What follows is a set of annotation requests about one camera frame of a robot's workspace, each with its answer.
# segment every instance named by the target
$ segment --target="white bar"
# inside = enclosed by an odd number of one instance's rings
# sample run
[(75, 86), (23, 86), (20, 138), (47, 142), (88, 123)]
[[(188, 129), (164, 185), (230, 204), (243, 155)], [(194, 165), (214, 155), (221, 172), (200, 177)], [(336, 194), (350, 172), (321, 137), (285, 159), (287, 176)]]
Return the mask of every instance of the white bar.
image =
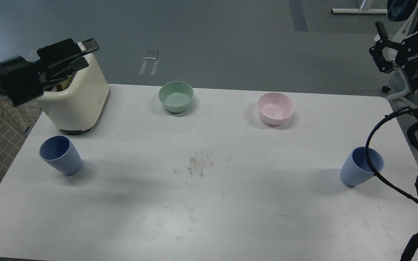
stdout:
[(357, 8), (332, 8), (332, 13), (370, 13), (370, 14), (381, 14), (381, 15), (385, 15), (386, 14), (386, 9), (369, 9), (367, 11), (359, 11), (359, 9)]

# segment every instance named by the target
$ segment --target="table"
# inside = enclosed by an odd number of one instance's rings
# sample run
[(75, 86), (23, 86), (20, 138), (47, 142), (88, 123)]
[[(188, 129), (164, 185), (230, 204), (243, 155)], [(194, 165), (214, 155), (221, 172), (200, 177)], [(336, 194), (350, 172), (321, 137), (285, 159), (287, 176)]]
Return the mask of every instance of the table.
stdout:
[[(339, 179), (350, 151), (391, 112), (379, 97), (287, 93), (284, 125), (258, 117), (263, 91), (195, 89), (171, 114), (157, 86), (111, 84), (91, 132), (70, 137), (71, 177), (38, 156), (58, 131), (43, 114), (0, 185), (0, 256), (35, 260), (398, 260), (418, 206), (377, 178)], [(398, 123), (371, 144), (382, 174), (416, 195)], [(418, 260), (418, 251), (414, 260)]]

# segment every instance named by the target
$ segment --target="floor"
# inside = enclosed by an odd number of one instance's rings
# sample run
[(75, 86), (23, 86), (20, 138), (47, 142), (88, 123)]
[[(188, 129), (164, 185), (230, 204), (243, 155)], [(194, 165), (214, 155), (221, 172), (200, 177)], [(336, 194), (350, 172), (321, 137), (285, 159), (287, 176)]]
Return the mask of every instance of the floor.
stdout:
[[(385, 15), (332, 14), (354, 0), (0, 0), (0, 60), (95, 38), (109, 83), (386, 96), (368, 49)], [(385, 8), (376, 0), (372, 8)], [(146, 51), (158, 51), (143, 68)], [(403, 104), (393, 102), (393, 108)], [(401, 119), (403, 130), (414, 120)]]

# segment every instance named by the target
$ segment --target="cup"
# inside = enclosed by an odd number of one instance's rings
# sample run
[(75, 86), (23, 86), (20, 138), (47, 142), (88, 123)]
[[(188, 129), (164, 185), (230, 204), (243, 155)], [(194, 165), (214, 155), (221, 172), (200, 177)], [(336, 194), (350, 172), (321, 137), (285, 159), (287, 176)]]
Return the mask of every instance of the cup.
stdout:
[[(370, 148), (369, 155), (370, 161), (378, 172), (383, 170), (385, 163), (383, 162), (381, 155)], [(365, 158), (365, 147), (355, 148), (341, 168), (341, 181), (350, 187), (354, 187), (369, 180), (371, 177), (373, 177), (373, 172), (367, 164), (367, 159)]]
[(54, 136), (43, 142), (40, 157), (56, 170), (73, 175), (82, 168), (82, 159), (66, 136)]

